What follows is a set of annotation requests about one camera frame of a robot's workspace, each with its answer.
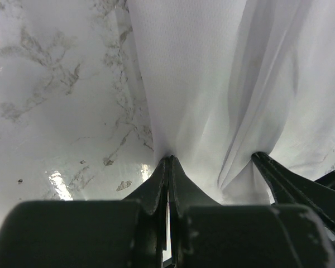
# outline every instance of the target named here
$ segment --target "black plastic part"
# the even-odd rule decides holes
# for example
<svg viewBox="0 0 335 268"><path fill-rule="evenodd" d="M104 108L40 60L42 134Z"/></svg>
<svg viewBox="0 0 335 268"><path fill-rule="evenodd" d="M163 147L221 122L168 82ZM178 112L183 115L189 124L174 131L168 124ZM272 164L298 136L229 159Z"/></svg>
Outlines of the black plastic part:
<svg viewBox="0 0 335 268"><path fill-rule="evenodd" d="M157 267L156 232L135 202L18 205L0 231L0 267Z"/></svg>
<svg viewBox="0 0 335 268"><path fill-rule="evenodd" d="M315 182L335 190L335 171L328 173L327 175L316 180Z"/></svg>
<svg viewBox="0 0 335 268"><path fill-rule="evenodd" d="M170 199L170 236L173 265L179 263L182 256L182 236L184 234L183 214L186 209L195 206L221 206L210 198L185 174L179 160L172 156L169 161L169 199Z"/></svg>
<svg viewBox="0 0 335 268"><path fill-rule="evenodd" d="M335 190L292 173L264 152L252 160L268 183L276 204L304 204L335 232Z"/></svg>
<svg viewBox="0 0 335 268"><path fill-rule="evenodd" d="M192 207L184 223L178 267L335 267L322 222L307 207Z"/></svg>
<svg viewBox="0 0 335 268"><path fill-rule="evenodd" d="M294 183L297 175L265 154L253 160L276 201L335 205L334 190ZM173 257L162 263L168 190ZM335 226L325 207L316 208ZM334 246L310 208L223 207L171 157L122 201L20 204L0 231L0 267L335 267Z"/></svg>

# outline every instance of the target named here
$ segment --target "white fabric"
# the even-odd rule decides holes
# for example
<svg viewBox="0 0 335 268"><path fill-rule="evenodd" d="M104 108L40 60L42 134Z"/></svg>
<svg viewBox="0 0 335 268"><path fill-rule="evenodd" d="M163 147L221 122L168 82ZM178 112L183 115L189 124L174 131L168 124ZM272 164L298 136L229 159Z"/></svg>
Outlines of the white fabric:
<svg viewBox="0 0 335 268"><path fill-rule="evenodd" d="M335 0L131 0L156 160L221 203L264 203L256 151L335 168Z"/></svg>

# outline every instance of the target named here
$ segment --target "white marble countertop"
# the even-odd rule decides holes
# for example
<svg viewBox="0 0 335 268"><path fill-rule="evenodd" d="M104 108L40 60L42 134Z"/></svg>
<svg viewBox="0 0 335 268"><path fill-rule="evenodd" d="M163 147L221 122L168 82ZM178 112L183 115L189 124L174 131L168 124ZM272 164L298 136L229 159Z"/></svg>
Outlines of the white marble countertop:
<svg viewBox="0 0 335 268"><path fill-rule="evenodd" d="M34 199L121 199L154 169L124 1L0 0L0 224Z"/></svg>

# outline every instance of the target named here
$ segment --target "marble surface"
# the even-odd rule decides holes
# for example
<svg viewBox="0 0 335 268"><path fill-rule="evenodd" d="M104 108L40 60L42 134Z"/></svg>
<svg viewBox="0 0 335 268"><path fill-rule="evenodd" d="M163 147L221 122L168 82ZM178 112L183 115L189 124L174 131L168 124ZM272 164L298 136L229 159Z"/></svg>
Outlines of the marble surface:
<svg viewBox="0 0 335 268"><path fill-rule="evenodd" d="M152 153L126 0L0 0L0 224L26 200L124 198Z"/></svg>

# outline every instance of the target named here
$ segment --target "white cloth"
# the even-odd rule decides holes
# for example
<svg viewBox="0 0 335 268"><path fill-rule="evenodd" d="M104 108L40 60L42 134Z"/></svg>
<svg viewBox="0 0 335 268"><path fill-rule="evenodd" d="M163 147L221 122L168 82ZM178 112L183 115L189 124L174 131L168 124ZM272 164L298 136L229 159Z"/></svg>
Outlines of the white cloth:
<svg viewBox="0 0 335 268"><path fill-rule="evenodd" d="M335 0L128 5L156 160L225 204L269 201L256 151L310 179L335 168Z"/></svg>

